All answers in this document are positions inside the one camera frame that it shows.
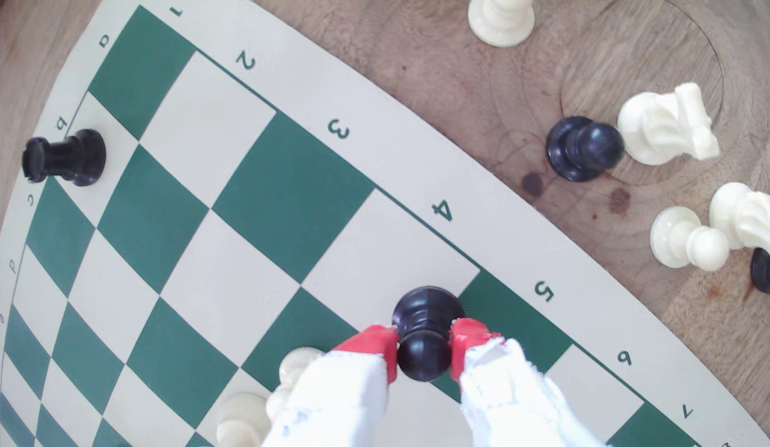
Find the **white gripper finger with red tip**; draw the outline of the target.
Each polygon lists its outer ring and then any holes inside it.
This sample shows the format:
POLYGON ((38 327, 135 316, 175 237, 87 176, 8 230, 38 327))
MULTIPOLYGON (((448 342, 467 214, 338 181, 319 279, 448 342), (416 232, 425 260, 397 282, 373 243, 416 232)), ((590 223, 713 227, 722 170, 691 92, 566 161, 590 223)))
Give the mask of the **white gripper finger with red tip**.
POLYGON ((473 318, 450 328, 451 377, 474 446, 605 446, 572 412, 521 344, 473 318))
POLYGON ((369 326, 334 349, 300 347, 280 362, 263 446, 371 446, 397 377, 394 326, 369 326))

